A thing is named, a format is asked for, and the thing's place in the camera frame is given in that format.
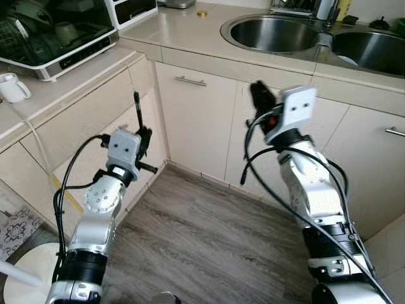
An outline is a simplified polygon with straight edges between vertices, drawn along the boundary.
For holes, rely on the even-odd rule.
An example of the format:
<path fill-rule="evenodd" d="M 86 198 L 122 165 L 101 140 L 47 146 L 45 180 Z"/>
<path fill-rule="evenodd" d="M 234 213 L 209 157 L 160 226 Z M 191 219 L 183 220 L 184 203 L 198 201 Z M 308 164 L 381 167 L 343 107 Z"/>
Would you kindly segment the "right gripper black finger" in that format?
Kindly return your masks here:
<path fill-rule="evenodd" d="M 275 106 L 274 94 L 261 80 L 251 84 L 251 96 L 255 110 L 272 110 Z"/>

